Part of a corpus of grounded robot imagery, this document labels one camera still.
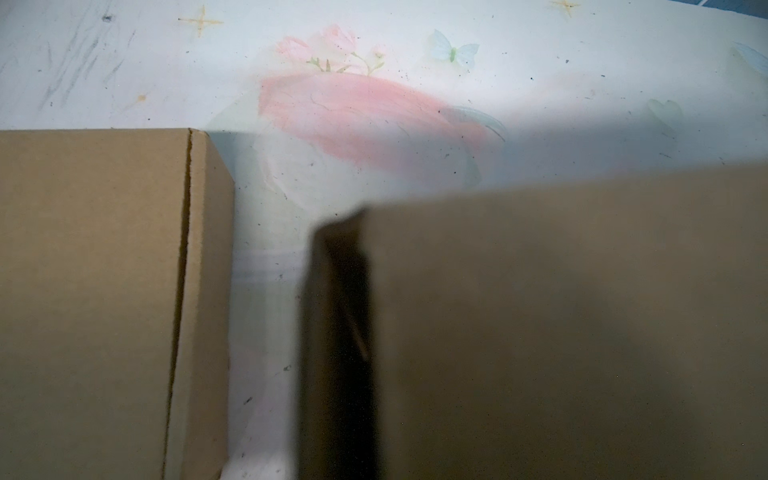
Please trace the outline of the cardboard box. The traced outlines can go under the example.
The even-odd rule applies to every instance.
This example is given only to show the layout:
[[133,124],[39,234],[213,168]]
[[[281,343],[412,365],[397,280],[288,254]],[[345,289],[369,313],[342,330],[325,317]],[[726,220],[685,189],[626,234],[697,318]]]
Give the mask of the cardboard box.
[[1,135],[1,475],[216,479],[234,182],[196,129]]

